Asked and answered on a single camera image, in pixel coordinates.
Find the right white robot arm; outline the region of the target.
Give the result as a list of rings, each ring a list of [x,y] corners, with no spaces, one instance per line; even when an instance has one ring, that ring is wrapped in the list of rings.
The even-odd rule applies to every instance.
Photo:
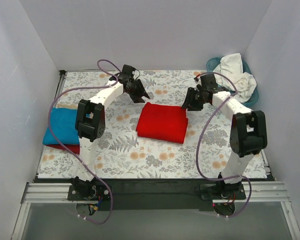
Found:
[[[188,88],[182,108],[201,111],[209,103],[231,120],[229,160],[218,177],[210,179],[219,194],[230,194],[239,190],[249,162],[268,144],[266,116],[263,111],[253,111],[240,103],[235,98],[236,88],[230,92],[218,86],[216,75],[216,72],[206,72],[195,76],[197,85]]]

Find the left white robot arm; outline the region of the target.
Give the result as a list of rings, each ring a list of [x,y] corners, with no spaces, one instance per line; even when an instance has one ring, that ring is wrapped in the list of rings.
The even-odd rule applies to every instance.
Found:
[[[110,77],[106,88],[100,90],[88,100],[82,99],[78,103],[75,129],[79,139],[79,155],[81,166],[77,176],[71,179],[76,193],[86,200],[92,200],[97,195],[97,188],[93,185],[95,173],[95,153],[97,139],[105,132],[106,109],[119,96],[126,93],[134,103],[144,103],[143,97],[149,98],[141,80],[135,73],[135,67],[123,65],[122,70]]]

